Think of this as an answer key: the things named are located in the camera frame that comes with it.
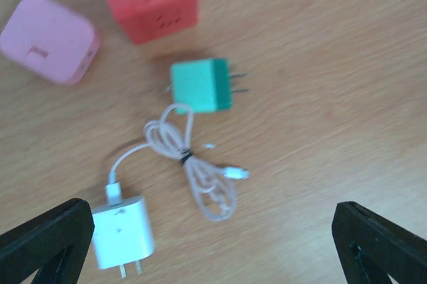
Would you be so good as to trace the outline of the white USB wall charger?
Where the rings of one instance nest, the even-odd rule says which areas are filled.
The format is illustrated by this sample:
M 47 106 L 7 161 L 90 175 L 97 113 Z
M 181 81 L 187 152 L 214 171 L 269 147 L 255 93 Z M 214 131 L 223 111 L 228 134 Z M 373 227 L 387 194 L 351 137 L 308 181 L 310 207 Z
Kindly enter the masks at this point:
M 92 217 L 93 247 L 99 268 L 119 267 L 124 279 L 125 266 L 134 263 L 137 273 L 142 274 L 141 260 L 155 251 L 145 199 L 130 197 L 117 205 L 101 205 L 92 211 Z

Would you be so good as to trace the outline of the green small plug charger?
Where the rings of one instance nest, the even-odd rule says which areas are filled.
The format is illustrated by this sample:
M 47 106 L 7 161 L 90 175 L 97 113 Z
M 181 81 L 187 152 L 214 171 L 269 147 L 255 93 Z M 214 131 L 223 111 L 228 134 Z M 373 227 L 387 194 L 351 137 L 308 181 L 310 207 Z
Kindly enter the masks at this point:
M 170 67 L 171 95 L 174 105 L 186 105 L 194 113 L 217 113 L 231 109 L 234 94 L 248 89 L 233 89 L 231 65 L 224 58 L 180 61 Z

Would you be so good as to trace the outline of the pink cube plug adapter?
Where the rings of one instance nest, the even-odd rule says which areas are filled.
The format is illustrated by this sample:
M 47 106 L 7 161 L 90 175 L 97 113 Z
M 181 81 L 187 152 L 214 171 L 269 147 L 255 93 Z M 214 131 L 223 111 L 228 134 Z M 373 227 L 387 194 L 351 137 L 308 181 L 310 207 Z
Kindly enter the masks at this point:
M 21 0 L 1 32 L 1 52 L 57 85 L 78 83 L 101 41 L 93 23 L 54 0 Z

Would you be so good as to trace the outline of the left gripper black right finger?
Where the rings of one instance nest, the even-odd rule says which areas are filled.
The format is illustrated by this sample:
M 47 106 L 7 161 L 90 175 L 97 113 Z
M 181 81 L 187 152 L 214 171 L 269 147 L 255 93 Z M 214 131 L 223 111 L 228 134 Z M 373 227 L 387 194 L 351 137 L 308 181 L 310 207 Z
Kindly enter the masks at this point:
M 426 240 L 357 202 L 337 204 L 332 235 L 348 283 L 426 282 Z

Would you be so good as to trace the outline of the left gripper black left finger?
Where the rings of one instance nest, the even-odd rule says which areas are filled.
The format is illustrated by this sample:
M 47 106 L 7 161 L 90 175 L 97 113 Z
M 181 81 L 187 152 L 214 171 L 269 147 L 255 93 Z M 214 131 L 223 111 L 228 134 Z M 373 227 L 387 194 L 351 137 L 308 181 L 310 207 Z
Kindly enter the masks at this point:
M 94 232 L 89 203 L 73 198 L 1 235 L 1 282 L 77 283 Z

